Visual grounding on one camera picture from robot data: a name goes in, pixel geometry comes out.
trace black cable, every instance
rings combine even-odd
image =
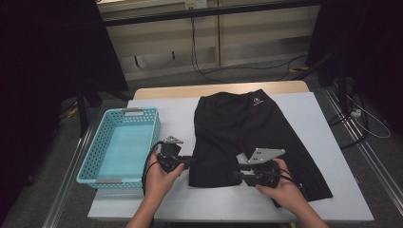
[[[305,57],[307,56],[306,54],[303,55],[299,55],[289,61],[287,61],[286,63],[277,65],[277,66],[268,66],[268,67],[252,67],[252,66],[231,66],[231,67],[221,67],[218,69],[213,69],[211,71],[207,71],[207,72],[202,72],[199,68],[199,63],[198,63],[198,58],[197,58],[197,53],[196,53],[196,29],[195,29],[195,19],[191,18],[191,23],[192,23],[192,67],[193,69],[198,72],[202,77],[204,77],[207,80],[211,80],[211,81],[215,81],[215,82],[219,82],[219,83],[224,83],[224,84],[229,84],[228,82],[222,81],[222,80],[218,80],[218,79],[212,79],[206,76],[206,74],[210,74],[210,73],[214,73],[220,70],[225,70],[225,69],[272,69],[272,68],[277,68],[277,67],[283,67],[283,66],[288,66],[287,70],[285,72],[284,75],[282,75],[280,78],[277,79],[277,81],[281,80],[282,78],[284,78],[287,74],[288,74],[288,70],[290,68],[290,65],[292,62],[294,62],[296,59],[299,59],[301,57]]]
[[[353,109],[350,108],[350,109],[349,109],[349,113],[347,113],[346,115],[344,115],[343,118],[341,118],[340,120],[337,120],[336,122],[334,122],[334,120],[335,120],[336,118],[332,118],[331,120],[328,121],[328,125],[329,125],[329,126],[332,126],[332,125],[336,125],[336,124],[342,123],[343,121],[346,121],[346,120],[351,116],[352,112],[353,112]],[[335,115],[335,117],[338,117],[339,115],[341,115],[341,112],[337,113],[337,115]]]
[[[365,104],[364,104],[364,101],[363,101],[363,99],[362,99],[361,94],[360,94],[359,92],[358,92],[357,94],[358,94],[358,97],[359,97],[359,99],[360,99],[362,108],[365,109]],[[364,112],[364,115],[362,116],[362,120],[363,120],[363,122],[364,122],[365,128],[367,128],[367,129],[369,130],[368,115],[367,115],[366,112]],[[362,141],[364,141],[365,139],[367,139],[367,137],[368,137],[368,132],[367,132],[367,131],[364,131],[364,134],[363,134],[358,140],[356,140],[356,141],[354,141],[354,142],[352,142],[352,143],[349,143],[349,144],[340,146],[340,149],[346,149],[346,148],[348,148],[348,147],[351,147],[351,146],[353,146],[353,145],[356,145],[356,144],[358,144],[358,143],[361,143]]]
[[[152,163],[150,164],[150,166],[148,166],[147,171],[145,171],[145,176],[147,176],[148,171],[150,171],[150,168],[151,168],[154,164],[156,164],[156,163],[158,163],[158,161],[154,161],[154,162],[152,162]]]
[[[295,180],[292,179],[292,178],[289,178],[289,177],[286,177],[286,176],[284,176],[284,175],[281,175],[281,174],[278,174],[278,173],[274,173],[274,172],[262,172],[262,173],[263,173],[263,174],[267,174],[267,175],[271,175],[271,176],[275,176],[275,177],[278,177],[278,178],[286,179],[286,180],[288,180],[289,182],[295,184],[298,188],[302,188],[302,183],[299,183],[299,182],[295,181]]]
[[[311,7],[309,7],[309,9],[308,9],[308,16],[309,16],[309,21],[311,22],[311,32],[314,33],[314,23],[312,23]]]
[[[299,188],[299,191],[301,192],[302,196],[303,196],[306,200],[308,200],[308,197],[306,196],[305,188],[303,187],[302,183],[299,183],[299,182],[295,181],[293,175],[291,175],[291,173],[288,172],[287,170],[282,169],[282,168],[280,168],[279,170],[285,172],[286,174],[288,174],[288,175],[291,177],[292,183],[294,183],[294,184],[297,186],[297,188]]]
[[[143,194],[145,195],[145,183],[147,181],[147,166],[148,162],[150,160],[151,154],[154,152],[154,149],[159,145],[163,144],[162,141],[156,142],[153,146],[151,146],[150,151],[148,152],[147,158],[145,159],[144,162],[144,168],[143,168],[143,176],[142,176],[142,186],[143,186]]]
[[[191,22],[192,22],[192,67],[193,67],[193,69],[194,69],[196,72],[198,72],[203,78],[205,78],[205,79],[207,79],[207,80],[211,80],[211,81],[215,81],[215,82],[219,82],[219,83],[223,83],[223,84],[228,84],[228,83],[225,82],[225,81],[218,80],[218,79],[212,79],[212,78],[209,78],[209,77],[205,76],[205,75],[202,73],[202,71],[199,69],[198,57],[197,57],[197,54],[196,54],[195,19],[194,19],[193,17],[191,18]]]

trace black shorts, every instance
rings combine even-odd
[[[196,145],[189,186],[213,188],[241,183],[233,171],[237,155],[249,159],[256,148],[285,149],[293,178],[301,182],[308,200],[331,198],[332,193],[311,155],[277,104],[263,90],[245,94],[220,92],[201,97],[195,111]]]

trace hand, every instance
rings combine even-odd
[[[288,174],[289,171],[285,162],[280,159],[274,159],[274,161],[278,163],[280,170],[282,169],[286,171],[283,171],[281,175],[291,178]],[[302,196],[298,187],[289,180],[280,179],[277,188],[256,185],[256,189],[258,189],[258,191],[260,191],[262,194],[273,198],[281,206],[296,215],[302,227],[328,227],[322,218],[317,214],[317,212]]]
[[[278,163],[281,175],[286,176],[288,178],[292,178],[288,174],[289,171],[287,165],[283,160],[274,159],[274,161]],[[280,204],[282,207],[288,210],[291,210],[293,205],[295,204],[298,205],[304,201],[306,202],[305,198],[300,193],[298,187],[294,183],[286,179],[280,179],[277,188],[270,188],[262,185],[256,185],[256,189],[258,189],[258,191],[260,191],[262,194],[273,198],[276,202],[278,202],[278,204]]]
[[[181,163],[173,172],[165,173],[158,163],[156,150],[157,148],[152,152],[146,169],[148,173],[146,174],[144,200],[126,228],[149,227],[163,198],[171,190],[175,179],[181,175],[184,169],[184,164]]]
[[[146,176],[145,197],[147,199],[162,201],[169,190],[171,190],[175,179],[181,175],[184,169],[184,164],[181,163],[174,171],[170,172],[169,174],[165,173],[165,171],[163,171],[160,164],[158,163],[157,155],[155,153],[156,149],[151,154],[147,166],[148,169],[148,167],[152,165],[149,168]]]

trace power cord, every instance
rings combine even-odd
[[[297,56],[297,57],[291,59],[290,61],[288,61],[288,62],[286,63],[286,64],[287,64],[287,70],[285,71],[284,75],[282,75],[279,79],[277,79],[277,81],[280,81],[280,80],[283,79],[285,76],[287,76],[287,75],[288,75],[288,70],[290,69],[291,63],[294,62],[295,60],[299,59],[300,57],[303,57],[303,56],[306,56],[306,55],[299,55],[299,56]]]
[[[358,108],[360,108],[360,110],[362,110],[365,114],[368,114],[369,116],[371,116],[372,118],[374,118],[378,123],[380,123],[386,130],[387,130],[387,136],[379,136],[376,135],[374,132],[370,131],[368,126],[363,126],[358,119],[356,118],[356,116],[354,116],[355,118],[355,122],[366,132],[370,133],[371,135],[379,138],[379,139],[388,139],[389,137],[391,137],[391,131],[389,130],[389,128],[383,124],[378,118],[376,118],[373,114],[371,114],[370,112],[368,112],[367,110],[365,110],[365,108],[361,107],[360,105],[358,105],[352,98],[350,98],[349,96],[347,96],[347,98],[352,101]]]
[[[199,64],[198,64],[198,57],[196,54],[196,39],[195,39],[195,18],[190,18],[191,22],[192,22],[192,67],[193,69],[198,72],[203,78],[210,80],[210,81],[215,81],[215,82],[219,82],[219,83],[223,83],[223,84],[228,84],[225,81],[219,80],[219,79],[212,79],[209,78],[207,76],[205,76],[205,74],[199,69]]]
[[[156,142],[153,146],[151,146],[150,151],[148,152],[147,158],[145,159],[144,162],[144,168],[143,168],[143,175],[142,175],[142,186],[143,186],[143,194],[145,195],[145,184],[147,182],[147,174],[149,171],[149,168],[154,165],[156,162],[153,162],[152,164],[150,164],[150,166],[147,168],[148,166],[148,162],[150,160],[150,157],[152,155],[152,153],[154,152],[155,148],[157,148],[158,145],[163,144],[163,141],[158,141]]]
[[[335,122],[335,120],[337,119],[337,117],[341,116],[341,114],[342,114],[342,113],[339,112],[339,113],[337,113],[333,118],[331,118],[329,121],[327,121],[328,125],[329,125],[329,126],[332,126],[332,125],[336,125],[336,124],[342,123],[343,121],[347,120],[347,119],[350,117],[350,115],[344,115],[343,118],[341,118],[341,119],[339,119],[339,120],[337,120],[337,121]]]
[[[301,57],[306,57],[306,56],[307,56],[306,54],[299,55],[299,56],[287,61],[286,63],[280,64],[280,65],[277,65],[277,66],[267,66],[267,67],[231,66],[231,67],[222,67],[222,68],[218,68],[218,69],[213,69],[211,71],[204,72],[204,74],[210,74],[210,73],[214,73],[216,71],[226,70],[226,69],[272,69],[272,68],[278,68],[278,67],[283,67],[283,66],[286,66],[286,65],[290,65],[296,59],[299,59]]]
[[[295,184],[297,186],[297,188],[299,188],[299,190],[302,193],[303,197],[306,200],[308,200],[308,197],[306,196],[305,188],[303,187],[302,183],[295,181],[293,175],[291,175],[291,173],[288,172],[287,170],[282,169],[282,168],[280,168],[279,170],[284,172],[284,173],[286,173],[286,174],[288,174],[288,176],[290,176],[291,180],[288,180],[288,179],[286,179],[287,177],[281,175],[282,178],[284,178],[284,179],[286,179],[288,181],[291,181],[293,184]]]
[[[359,100],[360,100],[362,106],[364,106],[364,101],[363,101],[363,99],[362,99],[362,96],[361,96],[359,93],[358,93],[358,97],[359,97]],[[366,115],[366,113],[364,113],[364,115],[363,115],[362,118],[363,118],[362,120],[363,120],[363,122],[364,122],[364,125],[366,126],[367,129],[369,129],[368,116]],[[367,132],[367,131],[364,131],[364,134],[363,134],[358,140],[356,140],[356,141],[354,141],[354,142],[352,142],[352,143],[349,143],[349,144],[340,146],[340,149],[346,149],[346,148],[348,148],[348,147],[351,147],[351,146],[353,146],[353,145],[356,145],[356,144],[358,144],[358,143],[361,143],[362,141],[364,141],[365,139],[367,139],[367,137],[368,137],[368,132]]]

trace wooden panel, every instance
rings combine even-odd
[[[235,94],[263,89],[267,94],[309,92],[308,86],[302,81],[226,84],[226,85],[191,85],[174,87],[141,88],[136,91],[133,99],[186,98],[209,96],[226,91]]]
[[[223,15],[221,44],[227,46],[310,36],[313,25],[308,11],[309,7]]]
[[[213,0],[207,3],[208,7],[215,6]],[[113,18],[184,10],[184,1],[126,0],[99,5],[99,8],[104,18]],[[195,19],[196,48],[208,48],[217,45],[216,18],[216,16],[210,16]],[[107,31],[120,58],[190,50],[192,48],[190,19],[110,27],[107,28]]]

